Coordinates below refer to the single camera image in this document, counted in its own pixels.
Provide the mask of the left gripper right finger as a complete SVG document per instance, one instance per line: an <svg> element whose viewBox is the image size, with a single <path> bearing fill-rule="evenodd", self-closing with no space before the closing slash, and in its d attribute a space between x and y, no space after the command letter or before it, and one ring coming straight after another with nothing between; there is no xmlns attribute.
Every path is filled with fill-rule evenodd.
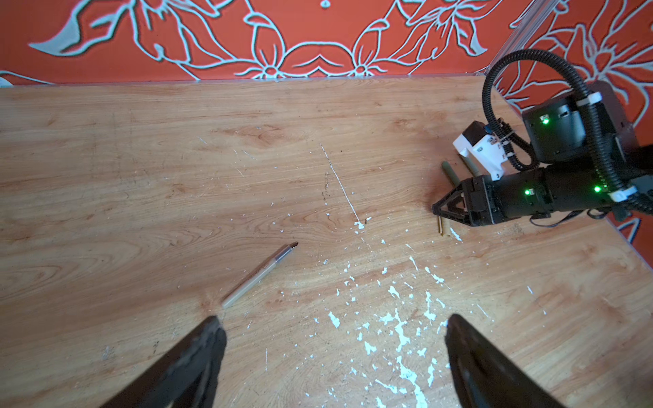
<svg viewBox="0 0 653 408"><path fill-rule="evenodd" d="M460 314L447 320L446 345L462 407L563 406Z"/></svg>

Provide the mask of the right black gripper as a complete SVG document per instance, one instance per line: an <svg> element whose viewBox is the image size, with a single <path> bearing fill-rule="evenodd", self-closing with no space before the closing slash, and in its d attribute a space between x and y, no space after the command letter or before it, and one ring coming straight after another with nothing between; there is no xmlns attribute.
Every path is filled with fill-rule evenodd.
<svg viewBox="0 0 653 408"><path fill-rule="evenodd" d="M503 214L498 207L491 178L463 180L432 205L432 213L442 219L467 226L487 226L503 222Z"/></svg>

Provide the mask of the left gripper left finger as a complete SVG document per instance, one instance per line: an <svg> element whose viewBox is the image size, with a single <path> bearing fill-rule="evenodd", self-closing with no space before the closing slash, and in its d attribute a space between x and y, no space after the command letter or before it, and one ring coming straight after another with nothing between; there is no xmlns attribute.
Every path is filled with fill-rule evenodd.
<svg viewBox="0 0 653 408"><path fill-rule="evenodd" d="M227 345L217 316L209 316L105 407L212 407Z"/></svg>

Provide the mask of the dark green pen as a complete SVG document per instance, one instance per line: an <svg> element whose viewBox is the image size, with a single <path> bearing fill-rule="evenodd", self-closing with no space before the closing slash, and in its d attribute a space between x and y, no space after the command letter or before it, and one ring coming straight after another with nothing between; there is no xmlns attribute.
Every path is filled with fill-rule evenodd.
<svg viewBox="0 0 653 408"><path fill-rule="evenodd" d="M445 175L447 175L447 178L448 178L448 180L451 182L452 186L453 186L453 187L458 187L458 186L460 185L460 183L461 183L461 180L460 180L460 178L457 176L457 174L455 173L455 171L453 170L453 168L452 168L452 166L450 165L450 163L449 163L448 161L447 161L447 162L444 161L444 162L441 164L441 168L442 168L443 172L445 173Z"/></svg>

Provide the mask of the light green pen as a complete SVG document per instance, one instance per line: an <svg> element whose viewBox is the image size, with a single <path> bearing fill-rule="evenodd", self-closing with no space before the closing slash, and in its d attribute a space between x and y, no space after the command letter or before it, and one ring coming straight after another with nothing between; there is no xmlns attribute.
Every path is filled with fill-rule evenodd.
<svg viewBox="0 0 653 408"><path fill-rule="evenodd" d="M468 156L461 156L461 158L466 168L470 171L470 173L474 177L479 177L482 175L481 170L479 170L478 166L474 163L474 161L471 158L469 158Z"/></svg>

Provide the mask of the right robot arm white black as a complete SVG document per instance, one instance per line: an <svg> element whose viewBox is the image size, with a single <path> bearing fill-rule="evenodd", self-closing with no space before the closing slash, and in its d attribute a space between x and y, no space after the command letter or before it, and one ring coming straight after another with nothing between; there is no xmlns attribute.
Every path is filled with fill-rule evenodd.
<svg viewBox="0 0 653 408"><path fill-rule="evenodd" d="M597 81L589 87L602 98L596 108L617 174L650 198L651 146L639 145L609 83ZM474 121L454 145L463 157L475 157L486 173L462 180L433 204L433 214L478 227L522 217L546 219L555 212L574 217L588 211L592 218L601 219L618 209L590 157L586 130L572 93L527 110L523 121L540 167L505 174L502 165L508 156L503 144L489 126Z"/></svg>

